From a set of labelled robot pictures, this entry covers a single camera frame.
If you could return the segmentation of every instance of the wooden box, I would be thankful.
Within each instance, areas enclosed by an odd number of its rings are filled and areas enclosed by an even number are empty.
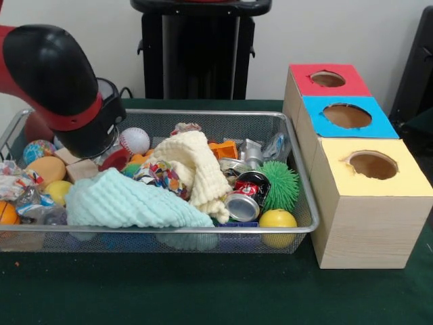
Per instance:
[[[398,139],[373,97],[304,96],[296,134],[308,175],[311,174],[319,137]]]
[[[321,138],[311,184],[321,223],[320,268],[406,266],[433,205],[433,189],[402,140]]]
[[[298,124],[303,96],[370,97],[354,66],[350,64],[291,64],[286,84],[283,113]]]

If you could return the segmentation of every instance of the round hole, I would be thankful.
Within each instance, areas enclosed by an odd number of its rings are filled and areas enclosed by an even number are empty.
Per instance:
[[[311,80],[314,83],[323,87],[341,87],[346,84],[346,80],[337,73],[329,71],[319,71],[311,75]]]
[[[323,110],[324,115],[335,125],[352,129],[371,124],[371,115],[362,108],[350,104],[333,104]]]
[[[390,179],[397,174],[397,164],[390,157],[375,151],[353,154],[349,163],[358,174],[369,178]]]

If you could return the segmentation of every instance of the orange toy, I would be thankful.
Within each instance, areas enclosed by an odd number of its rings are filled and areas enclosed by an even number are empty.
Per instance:
[[[131,158],[130,163],[135,163],[135,164],[144,164],[150,157],[151,154],[154,153],[153,149],[150,149],[146,152],[146,155],[142,156],[140,154],[134,154]]]
[[[227,140],[221,144],[210,143],[209,148],[212,150],[216,159],[221,158],[232,158],[237,159],[237,148],[236,143],[231,140]]]
[[[12,204],[0,201],[0,225],[19,225],[20,217]]]

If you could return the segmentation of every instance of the wire mesh basket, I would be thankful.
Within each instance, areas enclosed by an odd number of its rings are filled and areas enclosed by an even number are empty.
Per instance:
[[[24,124],[32,110],[18,113],[0,138],[0,151],[22,168],[26,146]],[[127,119],[118,127],[140,127],[151,137],[152,147],[170,135],[178,122],[201,125],[208,139],[236,142],[248,138],[265,144],[276,133],[290,143],[281,161],[300,175],[300,195],[293,211],[298,227],[237,227],[110,229],[68,225],[0,225],[0,251],[37,252],[140,252],[140,253],[293,253],[305,235],[316,229],[319,217],[310,183],[302,163],[291,122],[275,112],[212,112],[178,110],[127,110]],[[266,238],[285,240],[290,245],[275,248]]]

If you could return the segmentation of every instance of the baseball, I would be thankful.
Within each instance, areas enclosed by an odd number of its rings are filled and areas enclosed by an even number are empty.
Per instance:
[[[144,130],[130,127],[120,134],[120,144],[130,154],[145,154],[150,148],[150,138]]]

